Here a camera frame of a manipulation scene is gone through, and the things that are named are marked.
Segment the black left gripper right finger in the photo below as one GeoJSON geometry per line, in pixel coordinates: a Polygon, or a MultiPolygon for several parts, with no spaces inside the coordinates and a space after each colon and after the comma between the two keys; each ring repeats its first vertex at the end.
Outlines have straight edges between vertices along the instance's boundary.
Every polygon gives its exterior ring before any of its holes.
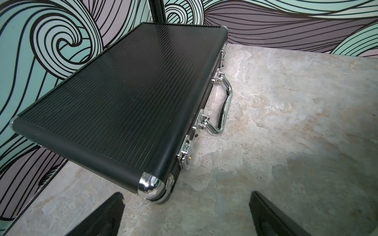
{"type": "Polygon", "coordinates": [[[249,202],[258,236],[310,236],[263,194],[253,191],[249,202]]]}

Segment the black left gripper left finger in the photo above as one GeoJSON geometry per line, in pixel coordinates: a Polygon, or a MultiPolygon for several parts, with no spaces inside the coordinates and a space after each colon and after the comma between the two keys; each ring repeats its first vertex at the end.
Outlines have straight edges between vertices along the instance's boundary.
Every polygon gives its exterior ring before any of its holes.
{"type": "Polygon", "coordinates": [[[68,236],[116,236],[118,235],[122,215],[125,209],[124,197],[114,193],[96,210],[88,215],[68,236]]]}

